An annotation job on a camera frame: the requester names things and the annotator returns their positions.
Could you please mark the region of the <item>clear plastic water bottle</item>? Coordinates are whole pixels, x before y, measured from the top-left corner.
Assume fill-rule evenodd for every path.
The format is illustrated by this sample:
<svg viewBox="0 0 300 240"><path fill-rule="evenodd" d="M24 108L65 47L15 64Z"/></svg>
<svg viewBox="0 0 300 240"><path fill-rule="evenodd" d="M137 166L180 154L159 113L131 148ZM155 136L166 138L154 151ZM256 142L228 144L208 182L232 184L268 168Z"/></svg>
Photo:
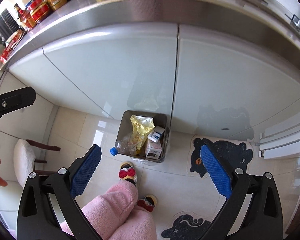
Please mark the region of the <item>clear plastic water bottle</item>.
<svg viewBox="0 0 300 240"><path fill-rule="evenodd" d="M136 132L131 132L121 140L115 142L115 146L110 149L110 154L115 156L121 155L137 155L137 145L140 141L139 135Z"/></svg>

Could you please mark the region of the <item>pink white carton box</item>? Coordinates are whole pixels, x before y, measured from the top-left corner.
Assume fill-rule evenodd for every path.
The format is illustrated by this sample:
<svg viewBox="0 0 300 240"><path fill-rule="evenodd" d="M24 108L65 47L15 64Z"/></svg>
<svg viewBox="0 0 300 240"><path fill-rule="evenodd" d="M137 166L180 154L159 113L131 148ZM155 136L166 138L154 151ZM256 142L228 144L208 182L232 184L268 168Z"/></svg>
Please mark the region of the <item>pink white carton box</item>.
<svg viewBox="0 0 300 240"><path fill-rule="evenodd" d="M159 159L160 155L162 153L162 146L160 141L153 142L149 139L147 139L145 143L145 157L148 159Z"/></svg>

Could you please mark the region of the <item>white blue medicine box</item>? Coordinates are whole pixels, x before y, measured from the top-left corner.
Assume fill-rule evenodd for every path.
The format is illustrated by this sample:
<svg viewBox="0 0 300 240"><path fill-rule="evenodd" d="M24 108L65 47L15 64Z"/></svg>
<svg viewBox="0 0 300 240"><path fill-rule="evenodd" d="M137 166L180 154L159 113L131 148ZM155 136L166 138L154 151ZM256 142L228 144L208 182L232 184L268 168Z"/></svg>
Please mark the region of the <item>white blue medicine box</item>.
<svg viewBox="0 0 300 240"><path fill-rule="evenodd" d="M158 142L161 138L161 136L163 135L165 129L160 127L160 126L156 126L148 135L147 138L152 141L152 142Z"/></svg>

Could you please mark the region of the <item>yellow paper wrapper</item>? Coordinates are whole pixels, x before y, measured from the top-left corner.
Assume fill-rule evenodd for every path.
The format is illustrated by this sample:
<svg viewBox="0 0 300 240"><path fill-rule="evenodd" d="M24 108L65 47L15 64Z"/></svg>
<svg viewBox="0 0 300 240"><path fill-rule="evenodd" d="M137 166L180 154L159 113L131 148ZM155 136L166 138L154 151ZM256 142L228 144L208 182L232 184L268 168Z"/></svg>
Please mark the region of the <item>yellow paper wrapper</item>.
<svg viewBox="0 0 300 240"><path fill-rule="evenodd" d="M137 145L137 154L141 153L141 148L147 140L147 135L155 128L153 118L140 115L130 117L133 132L138 133L140 141Z"/></svg>

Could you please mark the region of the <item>dark square trash bin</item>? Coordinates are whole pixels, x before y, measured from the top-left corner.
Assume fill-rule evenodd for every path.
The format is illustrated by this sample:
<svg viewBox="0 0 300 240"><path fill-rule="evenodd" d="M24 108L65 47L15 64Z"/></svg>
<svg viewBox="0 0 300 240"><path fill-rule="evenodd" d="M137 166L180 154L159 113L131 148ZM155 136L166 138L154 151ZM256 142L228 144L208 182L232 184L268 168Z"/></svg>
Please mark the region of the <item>dark square trash bin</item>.
<svg viewBox="0 0 300 240"><path fill-rule="evenodd" d="M122 115L111 154L129 156L147 165L163 163L169 137L166 114L127 110Z"/></svg>

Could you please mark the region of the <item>black bear floor mat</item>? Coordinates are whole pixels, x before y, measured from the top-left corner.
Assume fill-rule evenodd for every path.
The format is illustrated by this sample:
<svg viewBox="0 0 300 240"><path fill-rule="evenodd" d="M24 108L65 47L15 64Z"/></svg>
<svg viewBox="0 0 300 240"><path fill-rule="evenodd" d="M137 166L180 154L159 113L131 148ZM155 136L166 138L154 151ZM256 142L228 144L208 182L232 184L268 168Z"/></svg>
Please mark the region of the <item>black bear floor mat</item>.
<svg viewBox="0 0 300 240"><path fill-rule="evenodd" d="M200 149L203 145L207 145L218 157L228 161L233 168L240 167L244 171L247 170L247 165L253 158L253 150L247 149L244 142L234 144L225 140L212 142L207 138L195 138L193 141L194 150L190 159L190 172L199 174L200 178L203 178L207 173L207 169L200 158Z"/></svg>

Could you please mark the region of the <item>red bow slipper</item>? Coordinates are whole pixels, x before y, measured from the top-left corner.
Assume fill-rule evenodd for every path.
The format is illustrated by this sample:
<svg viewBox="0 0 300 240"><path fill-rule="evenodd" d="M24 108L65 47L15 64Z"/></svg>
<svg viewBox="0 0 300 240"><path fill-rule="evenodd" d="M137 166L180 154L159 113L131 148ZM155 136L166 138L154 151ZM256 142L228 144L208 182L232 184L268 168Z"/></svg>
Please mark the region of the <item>red bow slipper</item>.
<svg viewBox="0 0 300 240"><path fill-rule="evenodd" d="M121 164L119 169L119 179L131 182L136 186L138 175L132 163L126 161Z"/></svg>
<svg viewBox="0 0 300 240"><path fill-rule="evenodd" d="M158 200L156 196L152 194L147 194L143 198L137 201L137 206L145 209L148 212L153 212L154 208L156 207Z"/></svg>

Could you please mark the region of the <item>pink fleece trouser leg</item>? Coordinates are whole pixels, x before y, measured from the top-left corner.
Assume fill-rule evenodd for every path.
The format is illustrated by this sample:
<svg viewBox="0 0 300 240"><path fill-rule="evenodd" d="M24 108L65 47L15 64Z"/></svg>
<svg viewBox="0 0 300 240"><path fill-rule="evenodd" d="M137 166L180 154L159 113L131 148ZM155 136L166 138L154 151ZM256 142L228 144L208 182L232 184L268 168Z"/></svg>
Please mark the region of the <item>pink fleece trouser leg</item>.
<svg viewBox="0 0 300 240"><path fill-rule="evenodd" d="M137 206L139 192L121 180L82 208L102 239L157 239L152 213Z"/></svg>

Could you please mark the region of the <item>white cushioned wooden chair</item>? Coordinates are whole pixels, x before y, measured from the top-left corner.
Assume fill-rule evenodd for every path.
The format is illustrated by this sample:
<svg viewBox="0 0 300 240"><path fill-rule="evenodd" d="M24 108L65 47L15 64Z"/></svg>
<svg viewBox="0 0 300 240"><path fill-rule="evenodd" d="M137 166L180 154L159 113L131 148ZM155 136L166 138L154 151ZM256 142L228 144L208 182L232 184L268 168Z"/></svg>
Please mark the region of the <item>white cushioned wooden chair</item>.
<svg viewBox="0 0 300 240"><path fill-rule="evenodd" d="M37 159L33 148L48 151L60 151L58 146L50 146L30 139L19 139L13 151L13 166L18 183L24 188L30 173L35 172L35 163L46 164L47 161Z"/></svg>

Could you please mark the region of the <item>red seasoning packet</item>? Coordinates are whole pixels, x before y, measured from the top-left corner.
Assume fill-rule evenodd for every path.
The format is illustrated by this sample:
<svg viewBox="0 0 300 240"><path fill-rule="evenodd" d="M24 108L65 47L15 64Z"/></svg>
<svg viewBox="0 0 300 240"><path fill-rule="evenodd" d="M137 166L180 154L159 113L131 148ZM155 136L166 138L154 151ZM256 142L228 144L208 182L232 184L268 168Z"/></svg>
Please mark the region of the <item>red seasoning packet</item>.
<svg viewBox="0 0 300 240"><path fill-rule="evenodd" d="M0 62L6 63L10 54L12 53L14 48L19 44L19 42L25 36L25 34L26 31L22 31L21 29L18 29L15 33L12 34L11 37L8 38L6 48L3 50L2 54L0 55Z"/></svg>

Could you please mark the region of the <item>small red chili jar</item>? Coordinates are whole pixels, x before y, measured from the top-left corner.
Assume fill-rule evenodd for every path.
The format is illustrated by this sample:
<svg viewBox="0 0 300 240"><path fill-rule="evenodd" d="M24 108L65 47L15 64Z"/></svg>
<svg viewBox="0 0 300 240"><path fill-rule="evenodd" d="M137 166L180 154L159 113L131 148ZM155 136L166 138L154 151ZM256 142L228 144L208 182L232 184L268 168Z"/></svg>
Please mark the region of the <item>small red chili jar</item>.
<svg viewBox="0 0 300 240"><path fill-rule="evenodd" d="M35 20L31 17L29 10L25 10L23 12L20 17L20 21L25 24L30 30L32 30L37 25Z"/></svg>

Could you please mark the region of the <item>red lid chili sauce jar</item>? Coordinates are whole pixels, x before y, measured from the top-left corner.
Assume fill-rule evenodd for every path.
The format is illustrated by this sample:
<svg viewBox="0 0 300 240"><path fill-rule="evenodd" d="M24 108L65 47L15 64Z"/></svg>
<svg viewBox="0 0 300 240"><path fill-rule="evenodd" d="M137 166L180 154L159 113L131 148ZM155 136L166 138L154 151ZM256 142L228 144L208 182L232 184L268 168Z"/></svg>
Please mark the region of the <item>red lid chili sauce jar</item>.
<svg viewBox="0 0 300 240"><path fill-rule="evenodd" d="M42 22L51 14L51 9L46 0L33 0L28 6L30 16L36 23Z"/></svg>

